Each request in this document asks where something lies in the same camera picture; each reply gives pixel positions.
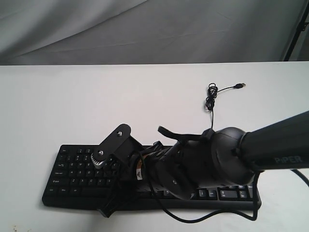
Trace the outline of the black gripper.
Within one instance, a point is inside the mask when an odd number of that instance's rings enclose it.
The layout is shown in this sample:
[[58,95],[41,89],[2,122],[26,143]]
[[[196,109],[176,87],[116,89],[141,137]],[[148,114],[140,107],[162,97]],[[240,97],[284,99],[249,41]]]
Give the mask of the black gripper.
[[[138,145],[121,166],[120,181],[135,192],[168,190],[182,200],[192,198],[200,188],[200,142],[181,141],[171,147],[159,141],[152,146]],[[115,180],[98,211],[109,218],[125,200],[123,188]]]

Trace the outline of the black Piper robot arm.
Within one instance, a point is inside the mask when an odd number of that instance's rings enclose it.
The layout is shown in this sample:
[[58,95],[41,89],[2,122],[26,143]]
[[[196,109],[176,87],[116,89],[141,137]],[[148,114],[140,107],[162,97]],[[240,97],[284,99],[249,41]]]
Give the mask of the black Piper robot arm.
[[309,114],[301,113],[262,129],[245,132],[235,127],[201,134],[178,134],[164,127],[159,133],[176,141],[171,147],[155,142],[143,147],[127,124],[119,125],[94,150],[97,169],[116,167],[111,188],[98,211],[105,217],[151,192],[167,190],[182,201],[200,189],[236,185],[253,186],[253,215],[257,218],[259,175],[266,170],[290,169],[299,173],[309,166]]

